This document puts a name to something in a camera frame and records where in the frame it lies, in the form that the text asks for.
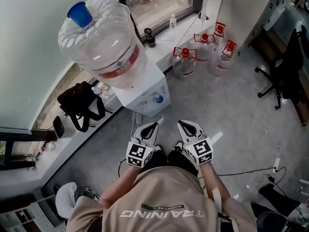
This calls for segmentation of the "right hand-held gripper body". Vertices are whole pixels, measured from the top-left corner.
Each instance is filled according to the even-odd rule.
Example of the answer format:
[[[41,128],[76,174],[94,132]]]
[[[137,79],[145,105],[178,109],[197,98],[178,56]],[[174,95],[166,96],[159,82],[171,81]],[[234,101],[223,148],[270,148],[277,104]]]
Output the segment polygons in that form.
[[[210,137],[194,140],[184,146],[188,157],[196,164],[210,162],[213,158],[213,147]]]

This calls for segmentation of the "person's left forearm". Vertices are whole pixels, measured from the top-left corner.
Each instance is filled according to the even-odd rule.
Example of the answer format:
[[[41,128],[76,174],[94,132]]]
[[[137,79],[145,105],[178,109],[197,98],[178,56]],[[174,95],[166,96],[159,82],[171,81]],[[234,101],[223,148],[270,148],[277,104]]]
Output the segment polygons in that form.
[[[114,204],[129,192],[140,172],[141,168],[130,166],[121,177],[104,190],[99,198],[99,203],[106,206]]]

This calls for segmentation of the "person's right forearm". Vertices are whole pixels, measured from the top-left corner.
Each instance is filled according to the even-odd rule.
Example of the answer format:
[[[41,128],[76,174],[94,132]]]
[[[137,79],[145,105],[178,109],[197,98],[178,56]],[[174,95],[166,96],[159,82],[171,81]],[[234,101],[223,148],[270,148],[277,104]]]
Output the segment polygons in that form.
[[[201,164],[199,167],[200,167],[200,170],[203,176],[203,180],[206,186],[208,197],[214,201],[212,190],[215,188],[218,188],[222,201],[229,199],[230,194],[226,186],[223,184],[223,182],[217,175],[211,163],[206,162],[206,163]]]

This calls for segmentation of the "person's black trousers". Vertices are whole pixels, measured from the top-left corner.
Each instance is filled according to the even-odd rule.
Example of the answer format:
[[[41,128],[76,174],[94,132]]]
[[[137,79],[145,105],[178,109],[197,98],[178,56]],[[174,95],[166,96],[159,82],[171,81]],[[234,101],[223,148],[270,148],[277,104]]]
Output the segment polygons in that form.
[[[198,176],[198,170],[195,168],[194,164],[185,155],[176,150],[170,151],[168,156],[165,155],[163,150],[155,151],[152,158],[142,168],[140,173],[153,168],[165,166],[178,167],[186,170],[195,177]]]

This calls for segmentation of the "person's beige t-shirt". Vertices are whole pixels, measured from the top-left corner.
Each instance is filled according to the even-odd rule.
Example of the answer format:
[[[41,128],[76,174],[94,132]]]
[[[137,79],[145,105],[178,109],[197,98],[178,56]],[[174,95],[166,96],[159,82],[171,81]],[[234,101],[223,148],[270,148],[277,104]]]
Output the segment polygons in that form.
[[[204,195],[198,179],[177,167],[140,174],[109,208],[81,197],[67,232],[257,232],[249,203],[221,202]]]

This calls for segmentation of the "clear plastic water bottle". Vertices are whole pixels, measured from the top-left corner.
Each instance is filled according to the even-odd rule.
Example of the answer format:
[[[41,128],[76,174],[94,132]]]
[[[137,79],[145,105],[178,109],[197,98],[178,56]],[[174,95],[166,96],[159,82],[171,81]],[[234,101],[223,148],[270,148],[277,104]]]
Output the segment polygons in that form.
[[[93,86],[91,87],[92,91],[94,94],[101,96],[105,99],[107,99],[109,97],[108,92],[106,92],[105,90],[101,89],[100,87],[97,86]]]

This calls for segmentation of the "empty red-capped water jug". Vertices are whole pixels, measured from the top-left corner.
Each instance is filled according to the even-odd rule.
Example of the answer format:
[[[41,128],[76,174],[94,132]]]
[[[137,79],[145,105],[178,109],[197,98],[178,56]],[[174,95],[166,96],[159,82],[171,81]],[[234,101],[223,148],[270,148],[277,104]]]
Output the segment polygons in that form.
[[[174,47],[172,68],[179,79],[191,76],[196,68],[197,50]]]
[[[200,63],[209,61],[215,51],[215,37],[213,34],[194,34],[194,49],[197,50],[196,60]]]
[[[227,40],[226,43],[222,43],[216,47],[209,65],[209,72],[211,74],[222,76],[231,69],[233,53],[236,46],[233,41]]]
[[[214,30],[214,33],[213,33],[216,45],[220,45],[223,42],[224,30],[225,30],[225,24],[223,24],[221,22],[216,22],[215,30]]]

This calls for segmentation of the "black backpack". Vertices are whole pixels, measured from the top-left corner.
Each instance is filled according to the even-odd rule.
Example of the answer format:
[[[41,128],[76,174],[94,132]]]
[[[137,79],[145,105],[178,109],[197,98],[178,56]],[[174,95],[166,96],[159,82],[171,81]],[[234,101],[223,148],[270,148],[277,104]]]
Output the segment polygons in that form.
[[[99,121],[105,117],[106,110],[100,96],[96,95],[92,86],[83,81],[67,89],[57,98],[60,108],[67,114],[78,131],[87,132],[90,120]]]

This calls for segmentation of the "white bin with black lid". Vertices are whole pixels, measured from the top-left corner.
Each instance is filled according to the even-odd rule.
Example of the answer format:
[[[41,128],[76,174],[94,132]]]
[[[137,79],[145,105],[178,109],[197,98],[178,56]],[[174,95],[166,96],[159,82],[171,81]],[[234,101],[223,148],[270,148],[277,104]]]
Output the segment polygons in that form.
[[[69,117],[56,116],[53,121],[53,128],[58,139],[70,138],[75,133],[72,121]]]

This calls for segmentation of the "large clear water bottle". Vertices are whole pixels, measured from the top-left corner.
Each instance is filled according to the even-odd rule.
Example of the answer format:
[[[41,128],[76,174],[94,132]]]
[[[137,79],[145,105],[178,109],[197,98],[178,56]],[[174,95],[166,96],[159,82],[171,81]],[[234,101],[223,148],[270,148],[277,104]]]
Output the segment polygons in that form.
[[[112,87],[134,87],[144,76],[147,56],[129,8],[120,0],[88,0],[93,20],[85,28],[66,18],[58,45],[63,55]]]

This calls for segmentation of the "black thermos flask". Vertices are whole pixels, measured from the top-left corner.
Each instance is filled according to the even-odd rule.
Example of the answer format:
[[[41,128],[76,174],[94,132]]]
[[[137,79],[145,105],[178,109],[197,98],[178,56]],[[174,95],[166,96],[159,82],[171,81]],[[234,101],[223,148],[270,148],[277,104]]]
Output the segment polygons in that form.
[[[150,48],[154,48],[156,46],[155,36],[150,28],[144,29],[145,40]]]

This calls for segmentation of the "dark round bin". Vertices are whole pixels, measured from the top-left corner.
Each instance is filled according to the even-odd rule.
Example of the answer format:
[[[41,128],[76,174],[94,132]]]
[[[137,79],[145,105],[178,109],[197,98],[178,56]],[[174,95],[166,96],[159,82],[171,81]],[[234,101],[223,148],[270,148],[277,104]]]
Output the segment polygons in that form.
[[[275,212],[265,212],[256,221],[258,232],[281,232],[287,224],[287,218]]]

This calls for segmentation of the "black office chair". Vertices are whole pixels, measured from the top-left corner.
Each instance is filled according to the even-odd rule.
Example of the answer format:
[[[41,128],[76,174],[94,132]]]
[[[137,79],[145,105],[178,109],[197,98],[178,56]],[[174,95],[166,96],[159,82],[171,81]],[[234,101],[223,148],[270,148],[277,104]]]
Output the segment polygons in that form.
[[[309,59],[309,40],[307,29],[302,25],[300,31],[293,29],[285,52],[270,62],[269,73],[262,68],[255,68],[256,73],[262,73],[272,84],[264,93],[257,93],[257,96],[261,98],[275,90],[278,102],[275,110],[281,108],[281,98],[290,99],[293,104],[305,103],[298,73],[304,66],[304,57]]]

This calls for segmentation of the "white window ledge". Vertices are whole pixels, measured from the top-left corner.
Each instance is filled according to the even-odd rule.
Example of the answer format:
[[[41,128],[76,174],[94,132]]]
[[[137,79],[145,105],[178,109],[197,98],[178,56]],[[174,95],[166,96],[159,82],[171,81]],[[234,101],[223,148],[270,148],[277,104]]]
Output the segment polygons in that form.
[[[184,44],[193,37],[196,32],[202,32],[215,24],[216,15],[207,15],[206,21],[201,21],[195,15],[191,15],[179,22],[175,29],[166,29],[156,36],[156,46],[146,47],[145,52],[149,63],[156,64],[161,71],[166,71],[171,66],[170,54],[175,46]],[[161,41],[161,36],[174,36],[173,42]],[[43,187],[57,170],[88,140],[90,140],[102,127],[116,116],[123,106],[118,98],[113,95],[108,99],[106,106],[112,109],[113,114],[106,115],[97,122],[94,128],[86,133],[76,132],[70,138],[59,139],[55,142],[55,149],[44,151],[35,170],[16,169],[0,171],[0,199],[7,199],[26,193],[32,193],[35,189]]]

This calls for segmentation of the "white shelf unit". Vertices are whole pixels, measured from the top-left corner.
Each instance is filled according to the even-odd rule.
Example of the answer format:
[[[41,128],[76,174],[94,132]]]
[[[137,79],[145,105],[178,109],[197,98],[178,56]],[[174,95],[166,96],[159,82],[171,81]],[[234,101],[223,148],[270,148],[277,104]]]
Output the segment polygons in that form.
[[[0,232],[66,232],[65,221],[58,216],[55,195],[28,206],[0,213]]]

